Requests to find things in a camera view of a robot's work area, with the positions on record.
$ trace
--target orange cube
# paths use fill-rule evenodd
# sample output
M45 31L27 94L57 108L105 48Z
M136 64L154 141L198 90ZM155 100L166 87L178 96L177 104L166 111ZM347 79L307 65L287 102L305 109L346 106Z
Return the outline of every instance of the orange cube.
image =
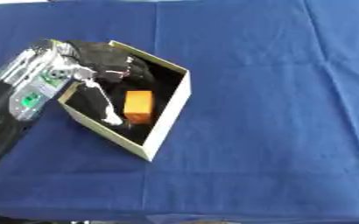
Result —
M152 118L152 91L128 91L123 113L130 123L149 123Z

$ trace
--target blue fabric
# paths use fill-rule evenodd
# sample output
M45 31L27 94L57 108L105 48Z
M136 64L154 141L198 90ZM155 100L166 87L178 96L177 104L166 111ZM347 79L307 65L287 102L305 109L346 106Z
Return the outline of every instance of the blue fabric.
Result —
M53 101L0 163L1 215L359 221L359 0L0 6L0 65L38 38L128 43L193 95L152 164Z

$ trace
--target white surface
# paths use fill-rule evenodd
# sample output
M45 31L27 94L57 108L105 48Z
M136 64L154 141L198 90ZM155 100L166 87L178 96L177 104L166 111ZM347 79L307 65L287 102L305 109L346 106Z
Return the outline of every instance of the white surface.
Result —
M0 4L44 3L47 0L0 0Z

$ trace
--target white box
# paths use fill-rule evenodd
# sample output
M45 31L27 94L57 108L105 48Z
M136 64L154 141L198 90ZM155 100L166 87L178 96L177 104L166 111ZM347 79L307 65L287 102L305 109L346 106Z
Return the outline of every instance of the white box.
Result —
M73 83L71 87L59 98L59 102L76 122L90 128L94 132L98 133L103 137L106 137L110 141L123 146L125 149L135 153L141 158L144 158L148 161L152 161L156 153L158 152L160 145L165 140L169 130L171 129L172 125L180 114L180 111L187 102L187 99L191 95L190 73L187 69L181 66L177 66L173 63L157 58L147 52L142 52L131 46L116 41L111 41L110 44L112 46L122 48L125 51L135 56L138 56L143 60L147 60L151 63L169 68L170 70L175 71L176 74L182 76L180 83L176 87L170 101L166 104L163 112L153 125L153 128L151 129L151 132L145 139L144 143L138 144L132 142L130 139L121 136L120 134L117 134L115 131L106 128L100 123L88 118L86 115L83 115L81 112L67 105L67 101L76 91L76 87L78 85L77 82Z

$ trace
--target robotic hand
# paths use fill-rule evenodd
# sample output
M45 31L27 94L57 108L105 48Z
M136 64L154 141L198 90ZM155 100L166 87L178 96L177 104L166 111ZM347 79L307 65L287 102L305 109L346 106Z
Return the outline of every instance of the robotic hand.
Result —
M39 118L48 101L70 80L96 105L97 119L107 125L127 122L96 79L120 82L123 78L153 82L146 64L104 43L41 40L0 68L0 158Z

